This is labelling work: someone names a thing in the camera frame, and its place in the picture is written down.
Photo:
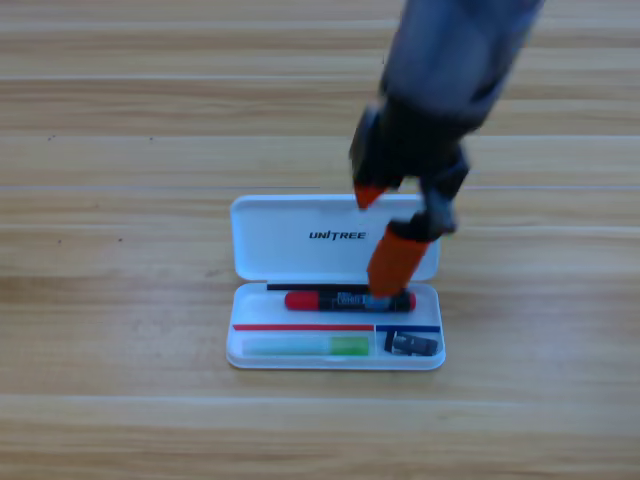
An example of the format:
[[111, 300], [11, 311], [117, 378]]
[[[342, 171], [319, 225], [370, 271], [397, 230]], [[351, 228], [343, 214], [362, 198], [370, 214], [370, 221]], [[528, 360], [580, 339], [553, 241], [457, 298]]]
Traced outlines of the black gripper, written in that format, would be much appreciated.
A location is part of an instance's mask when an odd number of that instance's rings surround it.
[[349, 150], [355, 200], [368, 209], [402, 181], [419, 181], [422, 207], [409, 220], [391, 221], [367, 266], [368, 287], [392, 297], [409, 284], [431, 244], [456, 230], [453, 202], [470, 171], [462, 139], [480, 126], [480, 102], [462, 108], [422, 111], [388, 96], [368, 106]]

